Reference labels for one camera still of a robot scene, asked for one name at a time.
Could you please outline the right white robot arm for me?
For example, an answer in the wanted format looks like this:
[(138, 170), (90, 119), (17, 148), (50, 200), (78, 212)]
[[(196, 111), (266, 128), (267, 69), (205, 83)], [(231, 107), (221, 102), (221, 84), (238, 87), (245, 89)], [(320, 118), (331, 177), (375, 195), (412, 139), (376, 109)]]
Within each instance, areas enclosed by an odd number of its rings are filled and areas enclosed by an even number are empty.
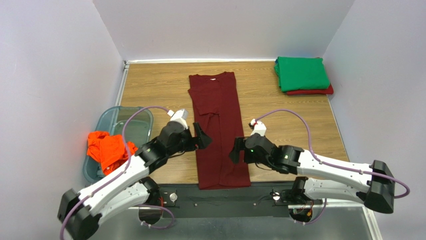
[(379, 160), (372, 164), (328, 157), (319, 160), (306, 149), (277, 146), (258, 133), (237, 137), (229, 158), (234, 164), (262, 164), (280, 174), (296, 175), (292, 188), (281, 195), (284, 202), (304, 204), (336, 199), (360, 203), (382, 214), (394, 212), (395, 179)]

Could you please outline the maroon t shirt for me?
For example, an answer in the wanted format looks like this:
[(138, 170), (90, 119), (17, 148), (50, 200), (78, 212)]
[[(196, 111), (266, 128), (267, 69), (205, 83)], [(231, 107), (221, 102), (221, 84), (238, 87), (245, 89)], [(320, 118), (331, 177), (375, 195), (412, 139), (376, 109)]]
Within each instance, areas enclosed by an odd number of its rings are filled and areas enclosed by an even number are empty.
[(235, 139), (244, 136), (235, 74), (225, 71), (217, 75), (189, 75), (188, 78), (194, 120), (212, 139), (207, 148), (195, 153), (199, 188), (251, 186), (248, 165), (235, 164), (229, 157)]

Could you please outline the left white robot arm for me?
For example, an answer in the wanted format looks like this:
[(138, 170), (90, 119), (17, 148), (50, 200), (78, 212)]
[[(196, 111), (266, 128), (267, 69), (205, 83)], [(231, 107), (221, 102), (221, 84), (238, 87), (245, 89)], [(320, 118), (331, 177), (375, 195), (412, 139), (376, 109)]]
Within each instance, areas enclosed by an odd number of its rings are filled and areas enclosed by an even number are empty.
[(184, 121), (169, 121), (159, 136), (140, 146), (117, 170), (80, 191), (66, 191), (57, 214), (62, 223), (59, 238), (68, 233), (73, 240), (87, 240), (102, 223), (127, 208), (145, 203), (161, 206), (160, 188), (149, 175), (173, 155), (212, 143), (197, 122), (193, 126), (195, 136)]

